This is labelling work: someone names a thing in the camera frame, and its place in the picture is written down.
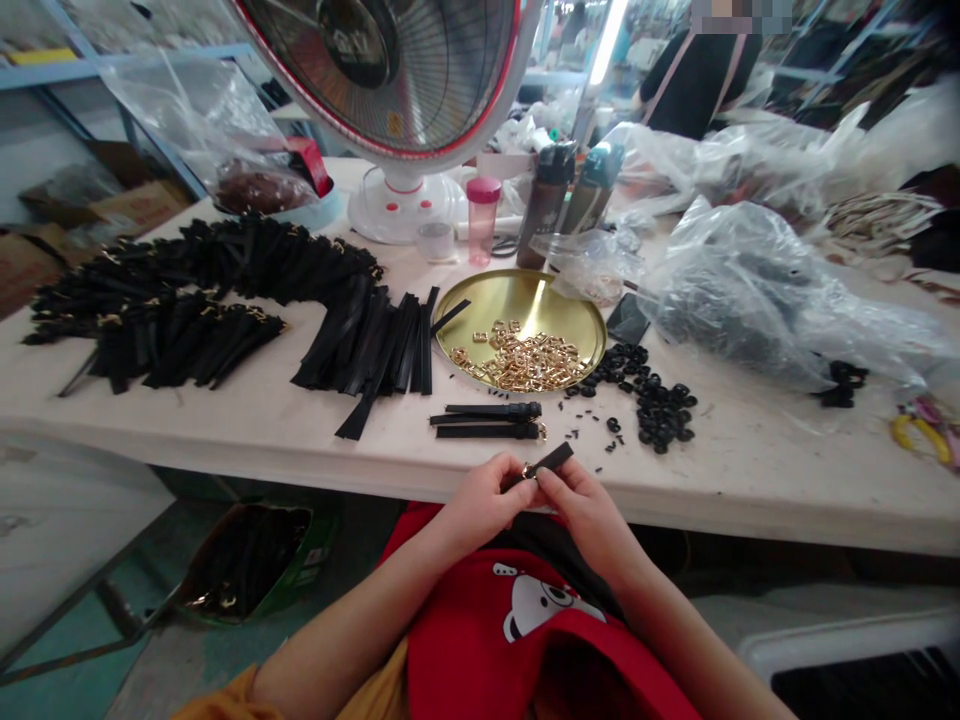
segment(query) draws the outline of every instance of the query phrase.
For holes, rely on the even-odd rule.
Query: pliers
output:
[[[900,447],[916,450],[909,432],[909,428],[914,427],[933,446],[939,462],[955,471],[960,469],[960,437],[932,399],[921,396],[913,402],[900,405],[899,410],[899,414],[890,424],[890,430]]]

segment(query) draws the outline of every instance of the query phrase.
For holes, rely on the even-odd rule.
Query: cardboard box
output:
[[[0,228],[0,320],[26,305],[38,287],[55,281],[67,269],[63,258],[42,249],[44,244]]]
[[[98,252],[70,245],[66,231],[53,223],[0,226],[0,320],[29,303],[38,287]]]
[[[70,229],[122,215],[136,224],[139,237],[190,206],[186,194],[169,180],[156,180],[132,145],[90,141],[87,147],[120,181],[127,192],[86,207],[71,207],[51,198],[44,185],[20,193],[20,200],[39,215]]]

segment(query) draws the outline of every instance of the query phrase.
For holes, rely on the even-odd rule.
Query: yellow handle pliers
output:
[[[917,447],[914,445],[913,437],[911,437],[911,427],[916,428],[933,446],[939,462],[948,467],[954,467],[955,458],[950,443],[941,434],[941,428],[946,428],[946,424],[931,403],[918,398],[912,403],[901,405],[900,413],[890,425],[893,439],[896,440],[897,444],[905,450],[915,451]]]

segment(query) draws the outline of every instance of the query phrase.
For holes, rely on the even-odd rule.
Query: fan base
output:
[[[390,183],[380,168],[364,175],[347,205],[356,232],[385,245],[411,245],[421,225],[446,222],[456,227],[469,220],[467,196],[452,178],[427,175],[420,182],[402,180]],[[399,191],[406,187],[410,190]]]

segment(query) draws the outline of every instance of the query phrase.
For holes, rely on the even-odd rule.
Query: fan grille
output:
[[[296,90],[348,137],[394,157],[436,156],[479,127],[497,99],[519,23],[519,3],[511,0],[379,0],[395,28],[387,44],[399,62],[371,88],[339,69],[318,17],[325,4],[377,0],[235,1]]]

